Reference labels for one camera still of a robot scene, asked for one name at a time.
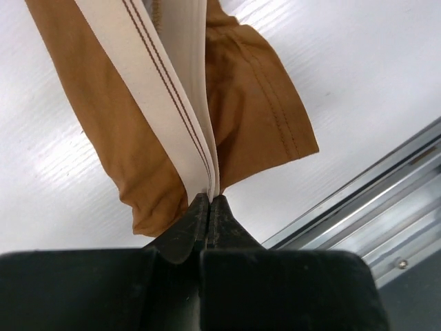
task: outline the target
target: white elastic band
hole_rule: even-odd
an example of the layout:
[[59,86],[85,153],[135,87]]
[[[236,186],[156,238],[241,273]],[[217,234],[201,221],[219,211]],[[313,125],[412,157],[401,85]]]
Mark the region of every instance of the white elastic band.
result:
[[216,172],[198,119],[141,0],[75,0],[174,164],[191,202]]

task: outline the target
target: white work surface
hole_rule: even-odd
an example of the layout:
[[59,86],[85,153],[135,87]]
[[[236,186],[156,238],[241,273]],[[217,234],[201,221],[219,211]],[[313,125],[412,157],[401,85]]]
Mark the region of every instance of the white work surface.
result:
[[[441,2],[222,1],[276,49],[320,153],[227,189],[259,241],[441,117]],[[0,252],[141,246],[23,1],[0,1]]]

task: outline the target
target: brown fabric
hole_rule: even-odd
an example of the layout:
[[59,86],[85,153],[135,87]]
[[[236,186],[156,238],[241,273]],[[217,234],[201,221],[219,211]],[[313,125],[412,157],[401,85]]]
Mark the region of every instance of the brown fabric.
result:
[[133,209],[134,233],[159,235],[188,207],[172,162],[74,0],[26,3],[84,132]]
[[318,151],[305,108],[272,47],[207,2],[207,98],[220,187]]
[[[136,234],[156,236],[186,210],[187,194],[74,0],[26,0],[66,95]],[[311,124],[274,50],[255,30],[207,4],[209,112],[220,187],[318,151]]]

